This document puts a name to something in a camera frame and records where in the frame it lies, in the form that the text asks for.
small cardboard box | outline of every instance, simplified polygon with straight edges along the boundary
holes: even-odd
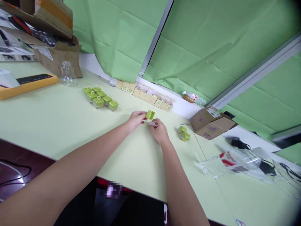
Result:
[[[117,80],[117,84],[116,84],[116,87],[118,88],[118,89],[122,89],[122,84],[123,84],[123,81],[121,81],[121,80]]]
[[[72,39],[73,13],[62,0],[0,0],[0,8],[38,30]]]
[[[69,46],[66,42],[59,41],[54,47],[49,47],[24,31],[1,26],[0,28],[29,44],[33,48],[38,61],[53,74],[61,76],[61,63],[63,61],[68,61],[74,69],[75,76],[77,78],[82,78],[78,53],[82,46],[78,44],[77,37],[73,36],[72,43],[75,44],[74,46]]]
[[[224,113],[216,111],[216,108],[208,106],[189,120],[197,135],[212,140],[238,125]]]
[[[129,94],[133,94],[133,92],[134,92],[134,89],[135,89],[135,87],[136,87],[136,84],[137,84],[137,82],[135,82],[135,83],[130,83],[129,84],[129,88],[128,88],[128,93]]]

water bottle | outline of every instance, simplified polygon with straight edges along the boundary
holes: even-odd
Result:
[[[117,85],[117,79],[110,77],[110,86],[116,87]]]
[[[219,178],[225,175],[255,170],[259,168],[261,158],[253,150],[232,149],[207,161],[196,163],[207,177]]]
[[[198,97],[196,94],[194,94],[192,92],[183,91],[182,94],[183,95],[186,94],[191,100],[193,100],[198,105],[204,106],[207,103],[207,101],[205,101],[204,99]]]

light green table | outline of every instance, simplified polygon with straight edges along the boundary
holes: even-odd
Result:
[[[11,71],[17,78],[49,73],[34,62],[0,63],[0,68]],[[155,117],[166,125],[207,217],[225,225],[236,225],[216,180],[203,175],[193,164],[196,160],[205,160],[205,157],[191,128],[188,127],[188,133],[192,135],[190,142],[183,143],[177,136],[177,128],[180,123],[187,123],[187,119],[111,87],[108,81],[89,71],[82,72],[84,78],[79,79],[77,87],[58,83],[0,101],[0,138],[58,160],[125,122],[129,118],[127,109],[152,110],[156,112]],[[82,95],[81,89],[87,86],[100,86],[106,94],[116,99],[119,109],[115,112],[96,110]],[[161,149],[152,138],[147,124],[139,126],[122,143],[98,176],[167,202]]]
[[[205,157],[216,156],[230,147],[223,136],[211,141],[196,135]],[[291,225],[300,202],[275,184],[267,184],[243,173],[216,179],[234,217],[247,226]]]

black cable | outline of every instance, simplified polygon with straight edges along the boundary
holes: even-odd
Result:
[[[32,171],[32,168],[29,167],[29,166],[19,165],[19,164],[13,163],[13,162],[8,161],[8,160],[5,160],[5,159],[0,159],[0,162],[5,162],[5,163],[8,163],[8,164],[13,165],[13,166],[16,166],[16,167],[22,167],[22,168],[27,168],[27,169],[29,169],[28,173],[27,173],[25,176],[23,176],[23,178],[26,177],[26,176],[28,176],[28,175],[31,173],[31,171]],[[11,182],[11,181],[14,181],[14,180],[18,180],[18,179],[21,179],[21,178],[22,178],[22,177],[19,177],[19,178],[16,178],[16,179],[12,179],[12,180],[8,180],[8,181],[5,181],[5,182],[3,182],[3,183],[0,183],[0,186],[3,185],[3,184],[5,184],[5,183],[8,183],[8,182]]]

forearm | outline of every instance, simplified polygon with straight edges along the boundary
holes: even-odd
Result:
[[[53,224],[128,134],[127,125],[122,124],[58,160],[0,205],[3,225]]]
[[[168,208],[172,224],[175,226],[209,225],[172,143],[168,140],[160,145],[163,153]]]

